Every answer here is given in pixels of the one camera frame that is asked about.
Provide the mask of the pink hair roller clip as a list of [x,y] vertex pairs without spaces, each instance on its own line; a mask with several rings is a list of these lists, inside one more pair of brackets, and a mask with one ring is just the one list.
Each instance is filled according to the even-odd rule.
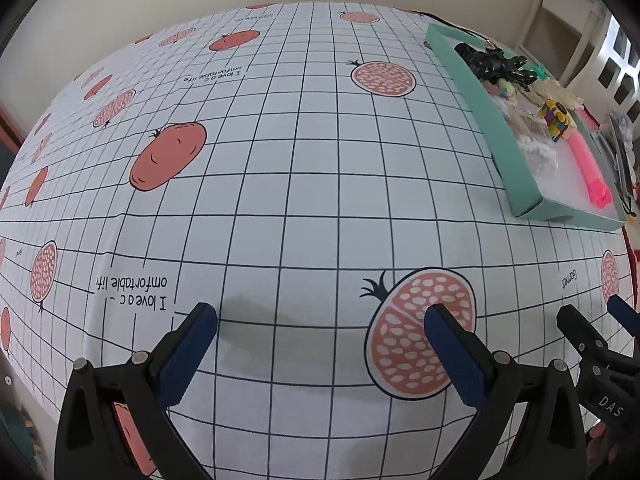
[[578,130],[573,130],[566,142],[587,185],[590,203],[598,209],[605,208],[612,203],[612,193],[605,183],[599,165],[591,153],[585,138]]

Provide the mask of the bag of cotton swabs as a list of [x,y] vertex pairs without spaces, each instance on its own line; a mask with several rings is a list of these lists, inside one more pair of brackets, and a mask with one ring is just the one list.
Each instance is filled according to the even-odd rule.
[[529,170],[536,176],[552,176],[558,168],[558,153],[542,119],[500,96],[490,98],[511,129]]

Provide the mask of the yellow sunflower fidget spinner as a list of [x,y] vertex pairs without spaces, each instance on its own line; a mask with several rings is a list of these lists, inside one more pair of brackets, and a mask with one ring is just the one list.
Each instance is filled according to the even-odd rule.
[[547,100],[538,110],[538,116],[541,117],[547,125],[547,130],[553,142],[562,139],[562,134],[567,127],[566,113],[568,109],[561,103]]

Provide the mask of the black claw hair clip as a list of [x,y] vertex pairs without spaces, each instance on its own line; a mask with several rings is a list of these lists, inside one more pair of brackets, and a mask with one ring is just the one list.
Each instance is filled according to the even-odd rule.
[[515,55],[507,58],[498,47],[480,51],[465,42],[460,42],[454,50],[480,81],[498,84],[499,80],[503,79],[526,88],[538,79],[534,70],[525,67],[527,60],[524,56]]

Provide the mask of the cream lace scrunchie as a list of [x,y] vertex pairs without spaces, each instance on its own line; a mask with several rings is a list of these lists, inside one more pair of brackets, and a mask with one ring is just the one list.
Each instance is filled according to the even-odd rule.
[[561,103],[568,110],[576,110],[584,105],[583,98],[561,86],[559,81],[554,78],[537,79],[529,86],[529,89],[544,101],[552,100]]

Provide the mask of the green shallow tray box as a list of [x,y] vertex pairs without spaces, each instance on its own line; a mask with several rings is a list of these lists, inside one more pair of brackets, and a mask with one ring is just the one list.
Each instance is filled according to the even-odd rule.
[[624,224],[586,128],[563,102],[536,95],[527,58],[441,24],[428,26],[425,43],[484,133],[515,217],[605,231]]

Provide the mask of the smartphone on stand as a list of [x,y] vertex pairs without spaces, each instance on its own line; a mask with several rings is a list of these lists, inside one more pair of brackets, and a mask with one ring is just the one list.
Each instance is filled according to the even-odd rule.
[[626,214],[638,217],[636,203],[636,177],[632,172],[634,151],[631,147],[632,123],[620,112],[608,114],[608,119],[591,133],[600,159],[613,182]]

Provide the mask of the white grid tablecloth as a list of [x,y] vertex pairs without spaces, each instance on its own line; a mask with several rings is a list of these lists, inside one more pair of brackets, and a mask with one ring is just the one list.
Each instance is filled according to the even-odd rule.
[[613,349],[618,231],[514,217],[484,133],[384,6],[302,2],[143,37],[54,98],[1,189],[1,350],[62,410],[75,360],[124,362],[201,301],[219,332],[180,434],[217,479],[426,479],[472,413],[422,333],[443,302],[525,364]]

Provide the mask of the white bedside shelf unit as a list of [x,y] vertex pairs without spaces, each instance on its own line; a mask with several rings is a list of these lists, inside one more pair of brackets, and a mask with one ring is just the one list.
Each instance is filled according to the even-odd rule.
[[533,0],[516,50],[546,66],[603,120],[639,125],[639,49],[601,0]]

